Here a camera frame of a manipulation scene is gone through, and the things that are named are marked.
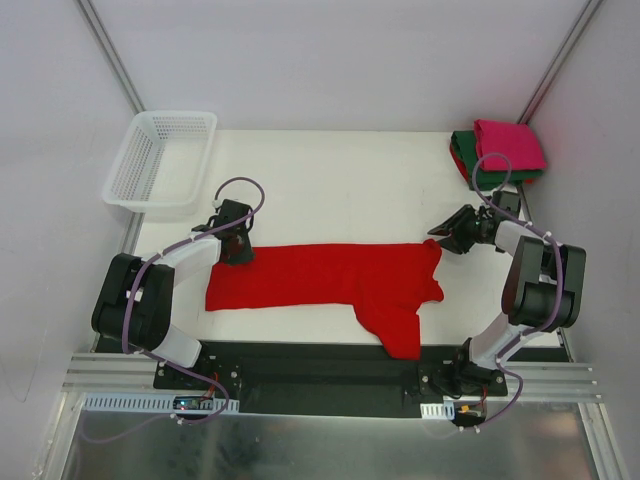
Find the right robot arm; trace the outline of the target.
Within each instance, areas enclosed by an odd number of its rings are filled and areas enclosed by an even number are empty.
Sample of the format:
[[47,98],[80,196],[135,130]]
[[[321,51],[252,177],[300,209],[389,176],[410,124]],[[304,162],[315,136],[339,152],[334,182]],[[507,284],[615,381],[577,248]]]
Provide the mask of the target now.
[[431,390],[453,398],[485,394],[504,380],[506,362],[529,340],[578,318],[586,251],[559,244],[552,235],[519,219],[517,194],[497,191],[484,205],[462,206],[428,233],[446,251],[466,254],[476,244],[511,256],[501,312],[480,334],[468,338],[449,364],[429,374]]

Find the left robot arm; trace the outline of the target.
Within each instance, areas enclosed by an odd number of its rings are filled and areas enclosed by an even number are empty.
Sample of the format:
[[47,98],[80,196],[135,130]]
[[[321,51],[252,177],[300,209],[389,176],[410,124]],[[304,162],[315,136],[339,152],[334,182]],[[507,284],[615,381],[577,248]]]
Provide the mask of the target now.
[[106,273],[91,317],[92,329],[132,350],[178,365],[177,377],[192,389],[213,372],[204,344],[172,324],[173,293],[189,277],[219,263],[242,265],[255,258],[249,232],[253,210],[225,199],[207,223],[194,227],[189,242],[146,265],[145,259],[116,255]]

